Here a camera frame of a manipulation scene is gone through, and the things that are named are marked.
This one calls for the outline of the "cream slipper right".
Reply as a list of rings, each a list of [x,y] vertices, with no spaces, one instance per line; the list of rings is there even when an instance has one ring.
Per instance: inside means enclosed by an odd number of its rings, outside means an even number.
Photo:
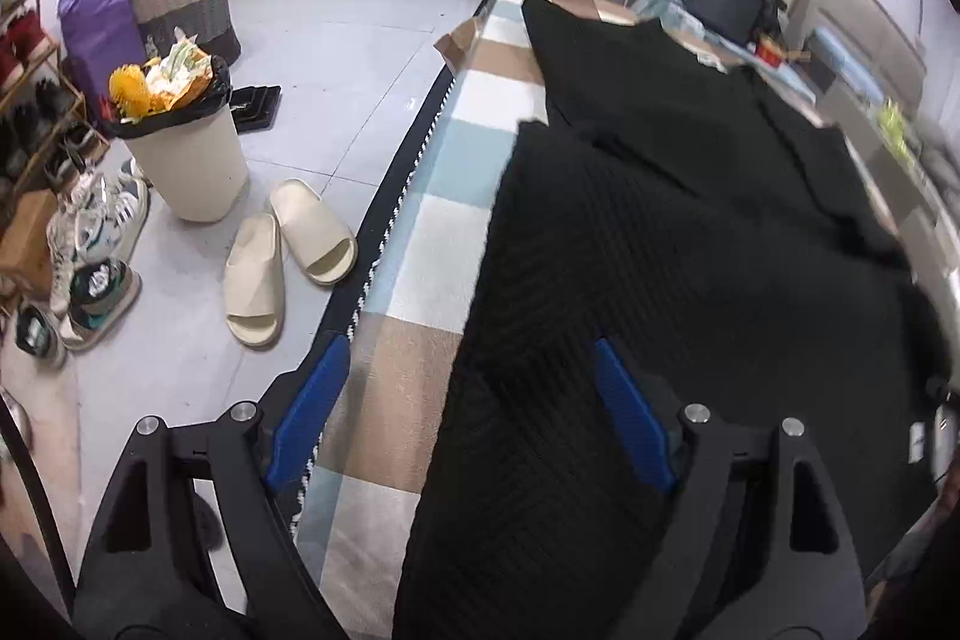
[[[270,193],[270,206],[296,263],[320,287],[334,287],[358,259],[352,229],[322,197],[299,179],[281,182]]]

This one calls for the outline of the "black teal sneaker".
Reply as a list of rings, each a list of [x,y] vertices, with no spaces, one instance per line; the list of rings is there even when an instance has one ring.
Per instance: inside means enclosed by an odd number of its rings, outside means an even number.
[[[105,259],[73,273],[60,339],[70,353],[96,346],[127,314],[142,291],[142,276],[127,263]]]

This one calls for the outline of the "cream slipper left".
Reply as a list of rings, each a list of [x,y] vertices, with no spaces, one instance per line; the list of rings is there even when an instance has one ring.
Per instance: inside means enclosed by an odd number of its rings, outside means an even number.
[[[257,213],[242,221],[223,276],[224,318],[244,346],[267,349],[285,319],[285,280],[281,237],[272,214]]]

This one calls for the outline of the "wooden shoe rack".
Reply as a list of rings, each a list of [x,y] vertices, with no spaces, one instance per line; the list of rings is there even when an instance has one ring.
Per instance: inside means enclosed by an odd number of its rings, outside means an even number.
[[[88,120],[41,0],[2,0],[2,299],[52,291],[47,221],[109,143]]]

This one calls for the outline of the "cream slipper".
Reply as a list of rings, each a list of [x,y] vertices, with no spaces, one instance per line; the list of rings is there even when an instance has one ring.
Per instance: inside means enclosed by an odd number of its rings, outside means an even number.
[[[267,349],[285,319],[285,280],[281,237],[272,214],[257,213],[242,221],[223,276],[224,318],[244,346]]]
[[[334,287],[358,259],[352,229],[322,197],[299,179],[281,182],[270,193],[270,206],[296,263],[320,287]]]

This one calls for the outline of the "woven laundry basket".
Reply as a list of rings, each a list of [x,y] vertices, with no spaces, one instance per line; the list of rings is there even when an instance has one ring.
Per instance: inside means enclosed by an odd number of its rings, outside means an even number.
[[[166,55],[176,32],[233,65],[241,55],[229,0],[130,0],[148,57]]]

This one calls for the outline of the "green toy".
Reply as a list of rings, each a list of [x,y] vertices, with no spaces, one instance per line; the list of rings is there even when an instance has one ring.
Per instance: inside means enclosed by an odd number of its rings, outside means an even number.
[[[884,138],[885,145],[892,154],[905,164],[916,161],[916,140],[911,136],[907,119],[901,112],[900,106],[892,99],[885,99],[875,114],[878,130]]]

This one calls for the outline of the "purple bag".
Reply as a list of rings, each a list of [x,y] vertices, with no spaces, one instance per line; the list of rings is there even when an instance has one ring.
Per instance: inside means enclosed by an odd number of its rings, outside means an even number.
[[[60,31],[68,60],[88,103],[109,96],[109,76],[143,64],[145,47],[130,0],[59,0]]]

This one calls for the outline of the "white green sneaker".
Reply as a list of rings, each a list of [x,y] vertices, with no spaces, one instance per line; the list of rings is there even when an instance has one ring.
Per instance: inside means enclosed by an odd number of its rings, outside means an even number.
[[[130,260],[148,211],[149,180],[133,159],[114,175],[88,170],[60,195],[46,227],[52,263],[49,307],[57,319],[67,315],[76,269],[105,259]]]

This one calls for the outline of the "red instant noodle cup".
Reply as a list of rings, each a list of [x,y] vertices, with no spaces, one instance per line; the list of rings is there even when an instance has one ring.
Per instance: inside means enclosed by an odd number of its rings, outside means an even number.
[[[762,35],[758,39],[755,55],[773,70],[777,70],[786,62],[786,50],[768,35]]]

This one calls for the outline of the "black white striped rug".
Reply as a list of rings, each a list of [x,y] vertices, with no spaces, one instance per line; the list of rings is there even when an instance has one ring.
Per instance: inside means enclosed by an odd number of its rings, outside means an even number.
[[[358,230],[358,260],[335,286],[308,354],[296,369],[275,378],[260,398],[268,440],[263,479],[290,534],[296,533],[306,503],[325,422],[347,383],[350,342],[377,265],[454,83],[448,68],[436,76],[364,214]]]

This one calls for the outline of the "black tray on floor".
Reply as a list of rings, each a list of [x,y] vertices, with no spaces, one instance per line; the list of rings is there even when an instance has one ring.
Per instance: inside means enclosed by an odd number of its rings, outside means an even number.
[[[280,101],[280,86],[236,88],[229,99],[229,107],[239,135],[270,130],[274,126]]]

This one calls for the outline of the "cream trash bin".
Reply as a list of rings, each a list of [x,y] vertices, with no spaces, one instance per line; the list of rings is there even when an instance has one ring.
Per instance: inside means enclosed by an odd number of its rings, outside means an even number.
[[[249,179],[229,106],[149,133],[145,122],[127,124],[117,135],[179,220],[223,220]]]

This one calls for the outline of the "black knit sweater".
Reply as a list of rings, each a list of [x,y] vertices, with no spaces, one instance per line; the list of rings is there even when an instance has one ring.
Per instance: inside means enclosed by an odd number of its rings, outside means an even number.
[[[517,130],[398,583],[398,638],[613,638],[665,502],[597,390],[621,339],[683,403],[795,417],[862,589],[937,494],[910,458],[950,342],[841,131],[654,21],[523,18],[547,115]],[[958,632],[958,515],[861,638]]]

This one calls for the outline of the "black monitor screen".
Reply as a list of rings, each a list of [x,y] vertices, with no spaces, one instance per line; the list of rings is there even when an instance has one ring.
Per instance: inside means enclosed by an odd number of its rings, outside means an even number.
[[[761,23],[768,11],[768,0],[682,0],[686,11],[693,14],[710,31],[737,46],[747,46],[760,34]]]

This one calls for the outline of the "black trash bag with rubbish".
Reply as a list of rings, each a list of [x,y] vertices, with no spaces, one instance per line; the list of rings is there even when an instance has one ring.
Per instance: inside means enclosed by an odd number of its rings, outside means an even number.
[[[231,92],[226,60],[176,28],[166,57],[122,65],[110,74],[101,110],[112,135],[138,140],[217,113]]]

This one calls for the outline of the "plaid checkered blanket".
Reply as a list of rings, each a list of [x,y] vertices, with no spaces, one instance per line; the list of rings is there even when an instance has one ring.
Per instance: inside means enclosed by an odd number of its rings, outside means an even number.
[[[631,26],[605,0],[548,0]],[[325,424],[296,530],[304,564],[348,632],[392,631],[398,583],[464,338],[496,193],[517,130],[547,115],[524,0],[494,0],[416,168],[350,342],[345,395]],[[679,42],[704,61],[697,47]],[[770,85],[794,110],[809,106]]]

